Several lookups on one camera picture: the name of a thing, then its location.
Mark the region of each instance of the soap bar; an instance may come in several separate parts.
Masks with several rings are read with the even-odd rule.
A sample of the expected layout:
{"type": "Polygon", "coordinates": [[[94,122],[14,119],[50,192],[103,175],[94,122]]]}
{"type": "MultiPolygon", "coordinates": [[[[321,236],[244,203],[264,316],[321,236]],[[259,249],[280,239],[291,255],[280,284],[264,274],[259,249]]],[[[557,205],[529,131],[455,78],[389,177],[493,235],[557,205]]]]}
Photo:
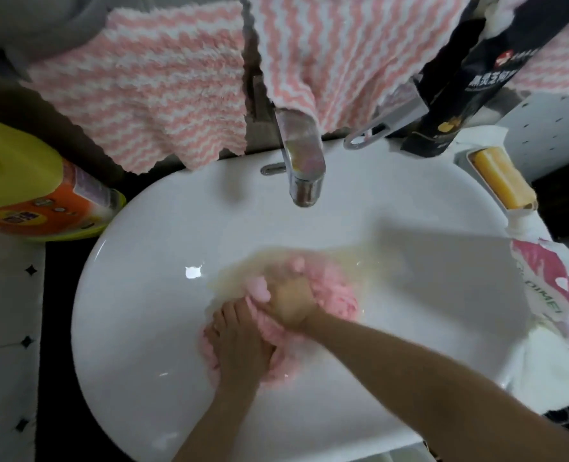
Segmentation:
{"type": "Polygon", "coordinates": [[[536,193],[503,148],[480,150],[471,155],[471,161],[506,209],[521,209],[535,204],[536,193]]]}

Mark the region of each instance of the bottle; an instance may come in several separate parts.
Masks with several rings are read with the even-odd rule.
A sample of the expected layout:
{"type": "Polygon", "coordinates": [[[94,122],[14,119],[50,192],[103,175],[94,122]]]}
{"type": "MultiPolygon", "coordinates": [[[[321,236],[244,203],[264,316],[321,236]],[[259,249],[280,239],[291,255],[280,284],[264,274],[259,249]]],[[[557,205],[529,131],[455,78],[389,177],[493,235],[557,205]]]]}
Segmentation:
{"type": "Polygon", "coordinates": [[[89,238],[125,204],[122,193],[40,139],[0,123],[0,232],[35,241],[89,238]]]}

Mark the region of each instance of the sink basin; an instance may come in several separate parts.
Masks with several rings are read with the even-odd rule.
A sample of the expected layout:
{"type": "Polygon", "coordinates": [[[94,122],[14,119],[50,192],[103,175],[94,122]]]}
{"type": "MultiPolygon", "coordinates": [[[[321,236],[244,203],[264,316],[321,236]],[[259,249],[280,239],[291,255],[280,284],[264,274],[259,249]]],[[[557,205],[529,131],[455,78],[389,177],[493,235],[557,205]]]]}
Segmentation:
{"type": "MultiPolygon", "coordinates": [[[[410,266],[427,291],[369,292],[361,322],[502,384],[508,376],[525,299],[500,238],[506,219],[473,178],[386,140],[361,151],[336,141],[326,144],[321,197],[302,209],[286,174],[260,173],[281,159],[262,153],[163,178],[116,216],[84,267],[72,324],[79,383],[98,423],[137,461],[171,460],[211,401],[196,343],[217,273],[261,248],[360,243],[378,220],[417,231],[399,232],[397,243],[416,257],[410,266]],[[433,239],[431,230],[459,235],[433,239]]],[[[319,355],[295,379],[260,389],[234,461],[348,461],[420,440],[338,361],[319,355]]]]}

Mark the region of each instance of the pink cloth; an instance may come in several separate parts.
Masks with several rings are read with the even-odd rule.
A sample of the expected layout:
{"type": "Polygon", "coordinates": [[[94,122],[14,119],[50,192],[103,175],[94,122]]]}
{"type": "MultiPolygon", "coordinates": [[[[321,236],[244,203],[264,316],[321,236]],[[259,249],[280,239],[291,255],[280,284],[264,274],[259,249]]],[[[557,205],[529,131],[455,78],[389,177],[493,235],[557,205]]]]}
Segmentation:
{"type": "Polygon", "coordinates": [[[528,60],[506,86],[569,95],[569,24],[528,60]]]}
{"type": "Polygon", "coordinates": [[[28,69],[38,91],[125,170],[191,170],[246,149],[242,5],[117,9],[86,45],[28,69]]]}
{"type": "MultiPolygon", "coordinates": [[[[319,307],[326,312],[353,321],[359,313],[359,304],[350,285],[340,267],[319,254],[298,254],[289,259],[282,266],[274,266],[275,269],[303,274],[310,281],[310,287],[314,299],[319,307]]],[[[305,339],[298,334],[286,331],[263,311],[257,309],[254,301],[262,303],[269,301],[270,293],[264,277],[248,279],[246,282],[246,303],[257,322],[258,330],[263,339],[276,347],[270,369],[264,378],[264,382],[274,383],[285,380],[292,376],[298,368],[298,359],[292,346],[305,339]]],[[[199,338],[199,349],[209,369],[210,379],[215,384],[220,379],[218,358],[213,348],[202,331],[199,338]]]]}
{"type": "Polygon", "coordinates": [[[249,0],[267,95],[321,133],[370,120],[444,46],[469,0],[249,0]]]}

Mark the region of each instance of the striped towel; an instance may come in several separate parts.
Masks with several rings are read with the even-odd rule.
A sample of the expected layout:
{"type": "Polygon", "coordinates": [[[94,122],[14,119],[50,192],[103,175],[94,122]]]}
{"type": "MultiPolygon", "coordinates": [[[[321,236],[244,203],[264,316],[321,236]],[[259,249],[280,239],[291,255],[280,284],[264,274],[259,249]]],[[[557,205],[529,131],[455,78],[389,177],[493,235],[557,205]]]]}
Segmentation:
{"type": "Polygon", "coordinates": [[[26,83],[103,147],[142,173],[170,154],[196,169],[246,148],[239,1],[109,14],[71,52],[30,66],[26,83]]]}
{"type": "Polygon", "coordinates": [[[506,86],[569,95],[569,24],[528,60],[506,86]]]}
{"type": "Polygon", "coordinates": [[[370,120],[444,46],[469,0],[249,0],[276,107],[321,133],[370,120]]]}

